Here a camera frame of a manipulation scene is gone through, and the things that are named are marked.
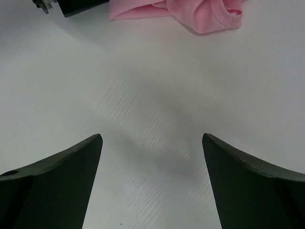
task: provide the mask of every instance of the white table surface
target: white table surface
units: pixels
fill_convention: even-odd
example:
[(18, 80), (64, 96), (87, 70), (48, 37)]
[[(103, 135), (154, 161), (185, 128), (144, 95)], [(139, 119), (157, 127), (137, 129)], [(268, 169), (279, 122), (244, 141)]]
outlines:
[(305, 2), (243, 10), (198, 36), (108, 21), (108, 4), (65, 19), (2, 0), (0, 174), (101, 133), (84, 229), (220, 229), (204, 133), (305, 173)]

